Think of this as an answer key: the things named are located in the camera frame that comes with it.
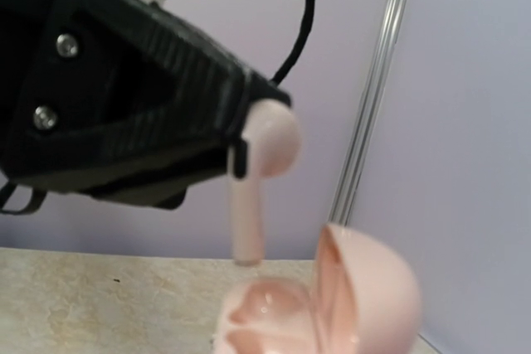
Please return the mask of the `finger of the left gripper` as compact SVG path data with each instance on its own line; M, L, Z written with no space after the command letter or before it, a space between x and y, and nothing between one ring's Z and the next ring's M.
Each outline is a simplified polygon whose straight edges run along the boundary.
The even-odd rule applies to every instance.
M237 140L227 149L214 148L152 171L135 173L82 193L99 201L129 206L174 210L181 206L190 186L232 172L246 176L248 142Z
M179 188L247 171L244 124L280 90L143 0L1 0L1 169L32 188Z

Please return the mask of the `pink earbud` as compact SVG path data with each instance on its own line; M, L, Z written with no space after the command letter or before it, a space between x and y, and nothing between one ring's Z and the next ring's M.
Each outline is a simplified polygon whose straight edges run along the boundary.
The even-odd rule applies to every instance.
M302 138L291 108L279 101L254 103L240 141L227 153L231 251L241 266L265 258L261 183L285 174L295 163Z

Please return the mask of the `pink earbud charging case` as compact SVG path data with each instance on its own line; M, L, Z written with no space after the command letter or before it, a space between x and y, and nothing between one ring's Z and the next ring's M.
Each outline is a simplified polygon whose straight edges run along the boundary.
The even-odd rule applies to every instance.
M421 325L409 264L369 235L328 224L309 285L260 277L226 295L215 353L408 353Z

